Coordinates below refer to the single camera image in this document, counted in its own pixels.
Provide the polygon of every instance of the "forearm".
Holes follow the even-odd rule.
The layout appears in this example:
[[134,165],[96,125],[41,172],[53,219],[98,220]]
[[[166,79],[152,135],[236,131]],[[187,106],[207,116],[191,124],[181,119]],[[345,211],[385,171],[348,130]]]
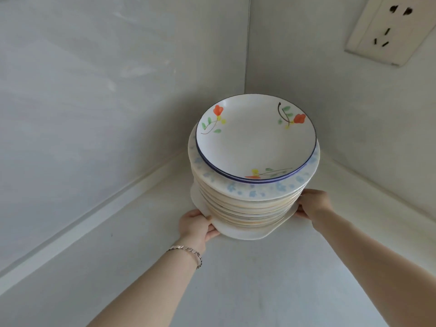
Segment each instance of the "forearm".
[[312,221],[391,327],[436,324],[433,275],[334,212],[317,213]]
[[196,268],[197,261],[192,253],[181,249],[166,252],[89,327],[169,326]]

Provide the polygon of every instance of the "wall socket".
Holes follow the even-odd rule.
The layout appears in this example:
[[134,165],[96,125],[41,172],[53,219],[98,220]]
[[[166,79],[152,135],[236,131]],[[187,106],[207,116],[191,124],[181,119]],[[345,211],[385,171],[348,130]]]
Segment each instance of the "wall socket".
[[369,0],[346,51],[404,65],[436,25],[436,0]]

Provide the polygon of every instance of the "silver bracelet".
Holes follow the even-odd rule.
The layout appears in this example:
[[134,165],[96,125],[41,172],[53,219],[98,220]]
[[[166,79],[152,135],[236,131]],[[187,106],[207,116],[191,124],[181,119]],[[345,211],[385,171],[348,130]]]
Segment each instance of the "silver bracelet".
[[174,250],[174,249],[182,249],[182,250],[189,251],[190,253],[193,253],[195,255],[195,257],[197,257],[197,260],[198,260],[197,269],[199,269],[201,267],[201,265],[203,265],[203,260],[201,259],[200,253],[198,251],[195,251],[193,248],[185,247],[184,245],[173,245],[167,251]]

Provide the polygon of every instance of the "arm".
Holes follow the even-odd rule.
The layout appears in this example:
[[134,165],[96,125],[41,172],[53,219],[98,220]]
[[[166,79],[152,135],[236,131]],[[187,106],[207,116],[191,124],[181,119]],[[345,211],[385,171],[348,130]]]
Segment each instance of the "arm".
[[436,326],[436,278],[336,214],[326,192],[306,189],[297,215],[312,221],[391,327]]
[[[205,243],[219,233],[199,210],[182,216],[180,238],[175,245],[191,247],[200,254]],[[167,327],[188,286],[197,259],[193,253],[167,251],[131,286],[110,303],[88,327]]]

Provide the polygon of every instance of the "person's left hand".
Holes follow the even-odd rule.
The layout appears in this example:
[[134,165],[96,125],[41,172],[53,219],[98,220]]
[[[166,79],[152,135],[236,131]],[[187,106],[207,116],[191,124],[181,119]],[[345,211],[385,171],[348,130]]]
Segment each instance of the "person's left hand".
[[188,211],[180,218],[179,232],[177,244],[191,247],[200,254],[206,250],[206,242],[220,234],[211,224],[211,217],[204,217],[200,210]]

